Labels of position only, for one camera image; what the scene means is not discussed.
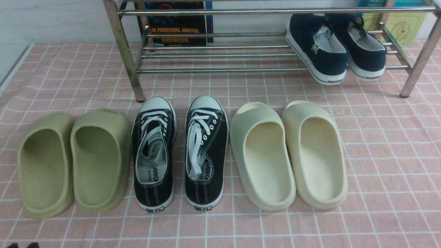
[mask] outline navy blue sneaker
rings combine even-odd
[[[386,48],[363,28],[363,17],[351,14],[326,15],[335,34],[350,53],[349,67],[363,80],[376,80],[385,71]]]
[[[334,85],[343,80],[349,52],[334,35],[329,18],[313,14],[292,15],[286,25],[286,40],[317,82]]]

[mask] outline book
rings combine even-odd
[[[146,9],[204,9],[204,2],[146,2]],[[206,34],[204,15],[149,16],[152,34]],[[205,46],[207,38],[154,38],[156,46]]]
[[[387,0],[360,0],[359,7],[382,7]],[[395,0],[394,7],[417,7],[424,6],[421,0]],[[366,30],[378,28],[381,15],[377,13],[365,13],[363,19]],[[410,46],[416,39],[426,13],[392,13],[386,22],[387,29],[400,46]]]

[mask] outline cream slide sandal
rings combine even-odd
[[[25,214],[52,217],[74,199],[69,137],[73,120],[64,113],[45,116],[31,124],[18,150],[17,173]]]
[[[80,117],[71,135],[74,192],[86,212],[112,209],[124,197],[131,158],[131,129],[112,109],[97,109]]]
[[[260,102],[242,106],[231,120],[231,148],[248,199],[267,211],[295,198],[295,182],[278,114]]]
[[[326,110],[293,101],[282,114],[300,197],[313,207],[335,208],[348,195],[348,179],[337,124]]]

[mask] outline sneaker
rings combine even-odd
[[[227,117],[216,99],[200,96],[185,119],[185,193],[194,209],[208,211],[219,203],[224,190]]]
[[[148,213],[161,212],[172,202],[175,137],[173,107],[164,98],[150,98],[136,116],[132,131],[135,194]]]
[[[363,80],[376,80],[385,71],[386,48],[363,28],[363,17],[330,14],[334,32],[350,53],[349,67]]]
[[[334,85],[343,80],[349,53],[334,35],[327,17],[292,15],[286,25],[286,40],[317,82]]]

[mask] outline metal shoe rack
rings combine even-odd
[[[434,48],[441,37],[441,22],[439,6],[432,0],[423,0],[424,7],[395,8],[393,6],[394,0],[388,0],[386,7],[381,8],[287,8],[287,9],[213,9],[213,10],[146,10],[144,2],[146,0],[103,0],[104,6],[112,27],[115,39],[120,50],[127,74],[136,101],[144,102],[145,96],[139,84],[139,74],[157,74],[157,73],[215,73],[215,72],[269,72],[269,71],[303,71],[307,68],[148,68],[141,67],[143,60],[149,58],[155,59],[192,59],[192,58],[263,58],[263,57],[281,57],[293,56],[294,54],[286,53],[267,53],[261,54],[258,49],[276,50],[281,48],[288,48],[288,45],[235,45],[235,46],[202,46],[202,47],[153,47],[151,44],[152,38],[236,38],[236,37],[271,37],[284,36],[284,33],[214,33],[214,34],[151,34],[147,17],[152,16],[167,16],[167,15],[274,15],[274,14],[301,14],[301,13],[382,13],[381,22],[378,29],[370,31],[377,38],[383,37],[386,42],[383,43],[389,47],[388,53],[397,57],[400,64],[387,65],[386,69],[396,70],[404,69],[408,73],[408,78],[400,92],[402,98],[410,96],[418,78],[420,77],[427,61],[430,58]],[[126,10],[128,2],[135,4],[136,10]],[[387,30],[384,23],[387,20],[389,13],[395,12],[432,12],[437,19],[432,27],[432,30],[420,52],[415,63],[412,63],[404,54],[402,48],[398,45],[392,34]],[[139,29],[142,36],[142,47],[138,52],[136,60],[132,58],[132,53],[127,42],[127,38],[121,23],[124,16],[137,16]],[[230,49],[249,50],[254,53],[246,54],[228,54]],[[219,54],[195,54],[195,50],[216,50],[224,51]],[[163,54],[162,51],[174,51],[175,53]]]

